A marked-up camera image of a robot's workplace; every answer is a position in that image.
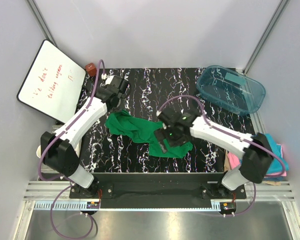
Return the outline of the green t-shirt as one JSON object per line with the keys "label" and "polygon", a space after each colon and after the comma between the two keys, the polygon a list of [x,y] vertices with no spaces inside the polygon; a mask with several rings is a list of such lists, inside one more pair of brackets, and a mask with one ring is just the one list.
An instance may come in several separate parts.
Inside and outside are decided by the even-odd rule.
{"label": "green t-shirt", "polygon": [[182,159],[193,149],[193,144],[189,141],[181,146],[171,147],[165,140],[167,152],[163,152],[155,137],[155,131],[161,129],[163,123],[133,117],[125,110],[111,113],[105,121],[105,126],[113,135],[127,136],[137,144],[148,144],[149,155],[153,157]]}

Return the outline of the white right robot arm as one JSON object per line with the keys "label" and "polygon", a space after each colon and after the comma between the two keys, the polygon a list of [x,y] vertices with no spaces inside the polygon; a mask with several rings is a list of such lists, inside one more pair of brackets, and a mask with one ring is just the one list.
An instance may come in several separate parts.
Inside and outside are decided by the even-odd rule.
{"label": "white right robot arm", "polygon": [[217,185],[218,195],[229,198],[235,190],[248,182],[263,181],[272,164],[272,150],[267,137],[258,133],[251,135],[228,129],[211,122],[194,112],[177,112],[171,108],[157,111],[162,127],[154,132],[163,152],[169,147],[179,147],[191,140],[202,139],[237,156],[241,163],[228,170]]}

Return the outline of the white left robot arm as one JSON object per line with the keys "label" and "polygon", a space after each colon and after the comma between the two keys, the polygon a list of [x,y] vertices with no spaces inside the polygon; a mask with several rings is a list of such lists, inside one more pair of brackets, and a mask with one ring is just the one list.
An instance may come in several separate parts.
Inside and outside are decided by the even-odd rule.
{"label": "white left robot arm", "polygon": [[80,192],[87,198],[98,193],[94,176],[80,164],[75,151],[80,140],[87,131],[103,116],[119,107],[131,91],[127,79],[111,75],[106,78],[103,86],[95,86],[79,111],[62,127],[45,132],[40,137],[40,162],[38,173],[41,180],[42,165],[57,171],[73,184],[80,186]]}

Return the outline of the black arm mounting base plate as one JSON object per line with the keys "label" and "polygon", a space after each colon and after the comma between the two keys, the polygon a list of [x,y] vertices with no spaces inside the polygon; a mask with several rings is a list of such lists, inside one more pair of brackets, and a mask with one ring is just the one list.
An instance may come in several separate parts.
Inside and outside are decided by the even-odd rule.
{"label": "black arm mounting base plate", "polygon": [[244,200],[243,185],[231,191],[221,185],[223,173],[94,173],[88,189],[78,185],[69,197],[101,198],[103,210],[200,210],[212,200]]}

